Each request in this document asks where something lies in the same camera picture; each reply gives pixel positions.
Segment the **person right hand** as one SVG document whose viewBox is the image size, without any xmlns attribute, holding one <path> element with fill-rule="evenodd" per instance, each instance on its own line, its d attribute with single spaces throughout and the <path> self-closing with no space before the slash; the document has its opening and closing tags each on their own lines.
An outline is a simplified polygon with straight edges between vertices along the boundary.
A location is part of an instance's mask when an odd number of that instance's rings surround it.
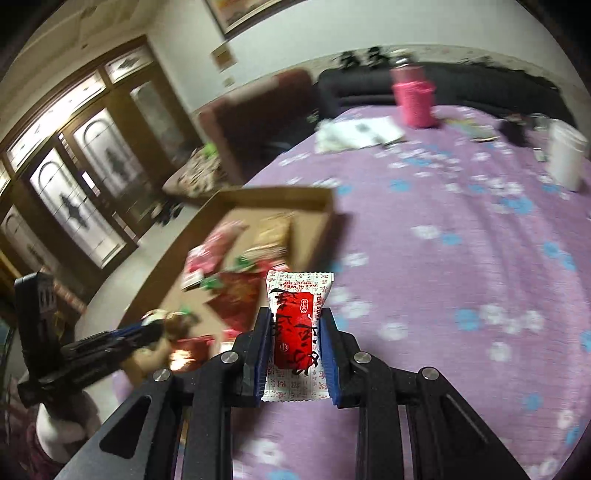
<svg viewBox="0 0 591 480">
<path fill-rule="evenodd" d="M 98 408 L 87 392 L 79 392 L 70 397 L 70 400 L 73 403 L 65 418 L 51 413 L 41 404 L 35 424 L 42 451 L 60 464 L 67 463 L 101 426 Z"/>
</svg>

